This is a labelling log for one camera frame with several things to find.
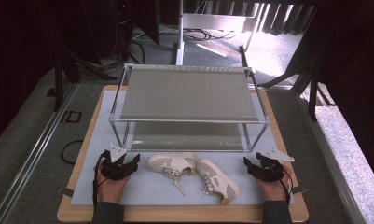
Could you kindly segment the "metal floor rail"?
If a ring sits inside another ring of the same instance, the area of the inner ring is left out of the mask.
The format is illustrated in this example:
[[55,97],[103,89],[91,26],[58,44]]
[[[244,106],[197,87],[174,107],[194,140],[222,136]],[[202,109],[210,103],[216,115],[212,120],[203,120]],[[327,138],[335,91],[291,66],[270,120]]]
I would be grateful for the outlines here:
[[72,83],[68,86],[58,110],[51,114],[50,120],[46,123],[45,129],[40,134],[35,146],[20,170],[16,173],[15,178],[7,190],[7,194],[0,203],[0,224],[4,224],[7,221],[13,207],[20,198],[21,193],[35,170],[41,156],[46,150],[47,144],[60,123],[63,112],[66,110],[66,107],[72,99],[77,87],[78,85],[76,83]]
[[363,214],[361,213],[357,202],[353,196],[353,193],[344,177],[339,164],[332,152],[330,145],[327,142],[325,134],[317,121],[313,121],[310,114],[308,113],[309,102],[305,97],[304,93],[297,94],[298,103],[301,110],[305,114],[305,119],[310,125],[313,135],[318,143],[321,150],[322,156],[325,160],[326,167],[329,170],[332,181],[336,186],[337,193],[342,201],[342,204],[353,224],[366,224]]

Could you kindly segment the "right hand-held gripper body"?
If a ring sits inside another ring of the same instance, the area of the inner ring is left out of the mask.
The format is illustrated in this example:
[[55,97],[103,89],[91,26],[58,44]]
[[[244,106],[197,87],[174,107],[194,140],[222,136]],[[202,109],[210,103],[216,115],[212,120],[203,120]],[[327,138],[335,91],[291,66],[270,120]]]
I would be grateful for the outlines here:
[[261,153],[263,156],[270,159],[269,164],[260,163],[259,165],[260,172],[256,176],[256,178],[262,181],[265,181],[265,182],[271,183],[277,180],[281,180],[285,175],[285,171],[283,168],[283,161],[290,161],[290,162],[295,161],[293,157],[277,149],[270,149],[267,151],[261,151],[257,153]]

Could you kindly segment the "metal shoe rack grey shelves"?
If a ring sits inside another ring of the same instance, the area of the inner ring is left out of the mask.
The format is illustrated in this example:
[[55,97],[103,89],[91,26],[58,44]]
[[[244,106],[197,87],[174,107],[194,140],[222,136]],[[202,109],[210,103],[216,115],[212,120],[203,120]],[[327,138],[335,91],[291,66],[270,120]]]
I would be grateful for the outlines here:
[[127,64],[109,116],[129,151],[254,150],[270,120],[249,67]]

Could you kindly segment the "black stand legs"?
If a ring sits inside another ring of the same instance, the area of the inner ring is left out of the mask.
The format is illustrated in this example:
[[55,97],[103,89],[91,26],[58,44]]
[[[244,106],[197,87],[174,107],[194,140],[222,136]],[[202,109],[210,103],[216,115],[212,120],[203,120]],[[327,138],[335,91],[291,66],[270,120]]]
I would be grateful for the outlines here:
[[63,86],[62,86],[62,72],[66,73],[67,78],[70,82],[78,83],[81,80],[81,75],[76,67],[77,64],[83,68],[88,69],[93,74],[101,77],[105,80],[116,80],[115,77],[99,71],[93,65],[84,61],[76,54],[74,54],[69,48],[64,47],[55,52],[55,107],[54,110],[58,111],[63,102]]
[[298,75],[296,82],[291,88],[293,93],[302,94],[307,87],[310,87],[308,114],[312,121],[317,121],[315,107],[317,101],[317,92],[319,91],[319,70],[316,63],[304,63],[302,65],[298,65],[269,82],[259,84],[259,87],[271,88],[293,75]]

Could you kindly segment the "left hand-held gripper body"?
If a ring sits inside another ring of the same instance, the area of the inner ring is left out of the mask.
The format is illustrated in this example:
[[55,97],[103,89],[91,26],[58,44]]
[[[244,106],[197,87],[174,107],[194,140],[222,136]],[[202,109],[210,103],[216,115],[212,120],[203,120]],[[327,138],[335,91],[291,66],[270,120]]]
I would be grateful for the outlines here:
[[128,171],[124,168],[124,165],[126,164],[124,159],[126,157],[127,150],[114,144],[110,144],[108,150],[110,151],[111,155],[111,163],[102,166],[101,170],[103,176],[112,180],[121,180],[129,176],[132,171]]

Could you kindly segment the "person's left hand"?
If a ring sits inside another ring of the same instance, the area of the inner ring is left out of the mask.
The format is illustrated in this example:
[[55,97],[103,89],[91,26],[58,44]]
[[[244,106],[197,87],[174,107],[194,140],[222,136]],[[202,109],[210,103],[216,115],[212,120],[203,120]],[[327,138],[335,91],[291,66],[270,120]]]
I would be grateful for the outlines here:
[[124,189],[130,178],[127,176],[121,180],[112,180],[108,179],[102,174],[102,166],[104,163],[104,159],[100,160],[99,166],[97,168],[97,194],[98,194],[98,202],[99,203],[115,203],[119,204]]

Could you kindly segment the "black floor outlet plate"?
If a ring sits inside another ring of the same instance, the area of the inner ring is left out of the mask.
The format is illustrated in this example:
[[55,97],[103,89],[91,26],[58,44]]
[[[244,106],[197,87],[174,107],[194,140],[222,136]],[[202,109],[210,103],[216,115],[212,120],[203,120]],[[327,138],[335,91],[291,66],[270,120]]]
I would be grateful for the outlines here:
[[78,123],[81,117],[82,113],[79,111],[65,111],[62,114],[61,123]]

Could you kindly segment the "person's right hand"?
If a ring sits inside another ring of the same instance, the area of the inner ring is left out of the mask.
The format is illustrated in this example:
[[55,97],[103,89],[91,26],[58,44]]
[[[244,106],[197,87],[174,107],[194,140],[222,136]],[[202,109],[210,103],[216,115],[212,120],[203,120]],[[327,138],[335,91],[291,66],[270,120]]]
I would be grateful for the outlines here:
[[292,171],[284,165],[285,175],[280,181],[265,182],[256,179],[266,201],[289,201],[290,175]]

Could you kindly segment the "beige sneaker with orange heel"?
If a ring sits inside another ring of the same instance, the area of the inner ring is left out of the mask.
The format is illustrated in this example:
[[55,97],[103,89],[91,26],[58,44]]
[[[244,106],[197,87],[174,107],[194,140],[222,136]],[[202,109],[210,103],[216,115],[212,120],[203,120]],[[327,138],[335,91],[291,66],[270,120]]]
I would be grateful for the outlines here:
[[239,186],[213,162],[200,159],[196,166],[204,185],[204,194],[219,197],[222,205],[228,205],[239,196]]
[[185,196],[179,179],[184,174],[194,175],[196,173],[196,157],[191,152],[159,154],[152,156],[147,166],[152,172],[162,173],[169,177]]

